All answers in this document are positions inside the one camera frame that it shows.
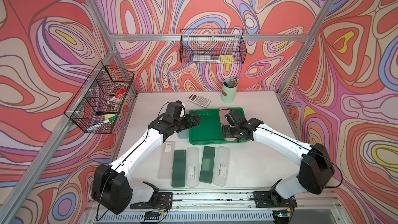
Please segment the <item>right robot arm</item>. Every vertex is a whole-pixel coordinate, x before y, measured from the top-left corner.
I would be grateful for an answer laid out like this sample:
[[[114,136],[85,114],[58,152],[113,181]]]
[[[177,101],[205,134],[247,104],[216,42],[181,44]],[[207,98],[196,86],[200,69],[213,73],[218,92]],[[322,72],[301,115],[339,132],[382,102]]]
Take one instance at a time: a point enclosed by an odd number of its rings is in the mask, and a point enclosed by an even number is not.
[[[299,166],[299,171],[285,179],[278,180],[271,193],[288,199],[305,192],[319,195],[328,187],[335,173],[327,149],[322,144],[310,145],[294,140],[266,125],[257,118],[232,117],[227,114],[228,126],[223,129],[224,136],[237,140],[255,141],[276,150]]]

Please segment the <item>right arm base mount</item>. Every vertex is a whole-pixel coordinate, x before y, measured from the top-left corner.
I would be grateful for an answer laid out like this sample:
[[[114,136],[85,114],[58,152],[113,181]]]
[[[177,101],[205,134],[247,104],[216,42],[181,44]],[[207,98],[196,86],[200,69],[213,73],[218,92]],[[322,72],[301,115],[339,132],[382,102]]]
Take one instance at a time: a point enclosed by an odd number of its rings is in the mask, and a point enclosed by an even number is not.
[[[250,197],[257,208],[296,208],[297,202],[295,196],[284,199],[275,190],[254,191]]]

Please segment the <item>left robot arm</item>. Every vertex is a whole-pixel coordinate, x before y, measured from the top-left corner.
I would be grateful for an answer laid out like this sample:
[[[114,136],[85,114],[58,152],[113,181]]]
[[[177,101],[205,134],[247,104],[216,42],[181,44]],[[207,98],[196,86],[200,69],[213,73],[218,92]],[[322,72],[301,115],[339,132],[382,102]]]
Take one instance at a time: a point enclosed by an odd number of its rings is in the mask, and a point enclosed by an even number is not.
[[[109,165],[101,164],[94,173],[91,197],[107,210],[118,215],[132,204],[144,203],[155,206],[158,188],[147,182],[132,181],[142,162],[174,133],[200,125],[198,114],[186,114],[173,118],[160,115],[152,121],[143,136],[120,158]]]

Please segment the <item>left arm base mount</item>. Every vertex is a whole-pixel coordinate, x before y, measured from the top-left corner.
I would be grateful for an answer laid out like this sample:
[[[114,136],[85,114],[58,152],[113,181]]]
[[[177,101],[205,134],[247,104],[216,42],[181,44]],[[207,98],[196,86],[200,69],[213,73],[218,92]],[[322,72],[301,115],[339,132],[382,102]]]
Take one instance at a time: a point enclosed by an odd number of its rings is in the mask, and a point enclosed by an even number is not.
[[[165,207],[170,210],[173,202],[172,192],[163,192],[152,183],[143,181],[132,189],[130,209],[156,209]]]

